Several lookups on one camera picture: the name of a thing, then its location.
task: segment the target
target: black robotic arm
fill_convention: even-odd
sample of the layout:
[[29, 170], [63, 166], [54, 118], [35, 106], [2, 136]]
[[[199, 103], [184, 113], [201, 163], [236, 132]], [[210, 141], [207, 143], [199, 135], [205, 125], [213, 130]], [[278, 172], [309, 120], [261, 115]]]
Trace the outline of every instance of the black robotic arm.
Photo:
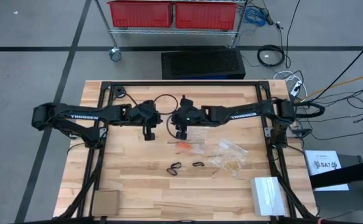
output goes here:
[[46, 127], [58, 129], [70, 138], [81, 137], [86, 147], [98, 149], [102, 146], [101, 137], [106, 130], [95, 126], [86, 128], [68, 119], [101, 121], [114, 126], [141, 126], [146, 141], [155, 140], [151, 128], [162, 122], [153, 100], [144, 101], [135, 107], [123, 104], [108, 105], [103, 108], [45, 103], [34, 108], [32, 126], [39, 131]]
[[[319, 109], [313, 114], [296, 114], [297, 106], [313, 106]], [[288, 100], [273, 98], [263, 100], [259, 103], [251, 103], [241, 106], [202, 106], [200, 109], [194, 107], [194, 102], [182, 96], [180, 108], [171, 116], [171, 122], [176, 126], [176, 138], [187, 139], [188, 126], [217, 127], [234, 119], [250, 118], [264, 115], [274, 121], [271, 130], [271, 142], [273, 144], [286, 144], [286, 130], [296, 118], [313, 118], [324, 113], [325, 109], [315, 103], [293, 104]]]

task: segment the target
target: cardboard piece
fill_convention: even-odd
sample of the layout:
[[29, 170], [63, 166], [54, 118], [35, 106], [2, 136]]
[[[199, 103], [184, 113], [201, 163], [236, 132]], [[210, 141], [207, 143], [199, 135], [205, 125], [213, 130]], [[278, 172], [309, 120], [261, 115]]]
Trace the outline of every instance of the cardboard piece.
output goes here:
[[119, 204], [119, 190], [96, 190], [94, 194], [92, 215], [95, 217], [118, 215]]

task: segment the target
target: clear plastic bag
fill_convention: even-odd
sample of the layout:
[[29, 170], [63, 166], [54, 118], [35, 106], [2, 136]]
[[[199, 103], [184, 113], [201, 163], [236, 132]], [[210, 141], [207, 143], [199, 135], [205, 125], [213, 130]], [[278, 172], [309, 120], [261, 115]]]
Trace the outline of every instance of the clear plastic bag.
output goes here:
[[214, 156], [209, 159], [209, 162], [223, 170], [231, 172], [234, 177], [238, 175], [239, 170], [248, 156], [248, 151], [225, 139], [220, 141], [217, 149], [213, 153]]
[[207, 127], [188, 127], [187, 140], [177, 141], [174, 147], [179, 152], [204, 155], [207, 129]]

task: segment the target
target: metal wire shelf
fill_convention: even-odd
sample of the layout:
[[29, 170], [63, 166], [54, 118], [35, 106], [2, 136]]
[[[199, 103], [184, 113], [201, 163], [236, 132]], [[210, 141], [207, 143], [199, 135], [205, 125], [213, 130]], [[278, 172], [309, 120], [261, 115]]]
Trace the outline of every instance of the metal wire shelf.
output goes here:
[[166, 2], [231, 2], [245, 3], [244, 0], [139, 0], [139, 1], [166, 1]]
[[238, 32], [219, 29], [178, 29], [175, 27], [115, 27], [112, 34], [189, 34], [189, 35], [235, 35]]
[[240, 28], [242, 25], [242, 18], [245, 14], [245, 10], [249, 0], [140, 0], [140, 1], [166, 1], [166, 2], [232, 2], [232, 3], [242, 3], [242, 13], [238, 16], [238, 21], [236, 22], [236, 29], [234, 30], [221, 30], [221, 29], [178, 29], [175, 28], [174, 19], [173, 24], [169, 28], [159, 28], [159, 27], [114, 27], [109, 26], [108, 21], [105, 18], [102, 7], [99, 0], [94, 0], [97, 5], [98, 11], [101, 15], [102, 21], [108, 31], [108, 34], [113, 42], [113, 48], [110, 50], [109, 55], [112, 61], [117, 62], [121, 59], [121, 52], [116, 43], [116, 38], [114, 34], [187, 34], [187, 35], [222, 35], [231, 36], [231, 47], [236, 46], [236, 41], [240, 35]]

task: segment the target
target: floor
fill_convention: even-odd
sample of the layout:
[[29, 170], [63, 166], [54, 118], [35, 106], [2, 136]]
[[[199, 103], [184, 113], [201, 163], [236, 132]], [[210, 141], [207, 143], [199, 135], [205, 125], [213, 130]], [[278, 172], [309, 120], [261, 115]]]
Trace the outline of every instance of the floor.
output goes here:
[[[284, 27], [284, 43], [297, 1], [266, 0], [272, 18]], [[106, 1], [100, 2], [110, 18]], [[238, 46], [249, 62], [257, 65], [257, 48], [264, 44], [279, 45], [280, 37], [273, 26], [249, 31], [252, 29], [251, 24], [242, 26], [241, 30], [246, 31]], [[0, 0], [0, 223], [16, 219], [36, 157], [44, 159], [41, 169], [34, 169], [39, 178], [34, 193], [27, 195], [31, 197], [25, 220], [50, 219], [54, 210], [69, 139], [58, 131], [43, 133], [32, 128], [33, 107], [53, 100], [77, 105], [85, 80], [161, 79], [161, 52], [174, 50], [171, 46], [230, 44], [229, 37], [199, 35], [124, 34], [117, 41], [123, 58], [113, 63], [107, 52], [111, 40], [91, 0]], [[329, 85], [362, 50], [363, 0], [303, 0], [289, 45], [290, 70], [303, 71], [308, 91]], [[246, 79], [273, 78], [273, 71], [245, 63]], [[282, 65], [276, 71], [284, 69]], [[363, 55], [341, 81], [360, 75], [363, 75]], [[328, 94], [362, 88], [360, 80]], [[359, 113], [362, 110], [342, 102], [327, 108], [321, 119]], [[363, 131], [363, 122], [352, 121], [315, 123], [314, 134], [329, 138]], [[50, 136], [48, 142], [41, 141], [48, 139], [47, 136]], [[329, 141], [308, 136], [305, 143], [305, 149], [336, 150], [363, 158], [363, 134]], [[333, 217], [341, 213], [335, 208], [322, 210], [320, 215]], [[363, 222], [363, 213], [353, 212], [336, 220]]]

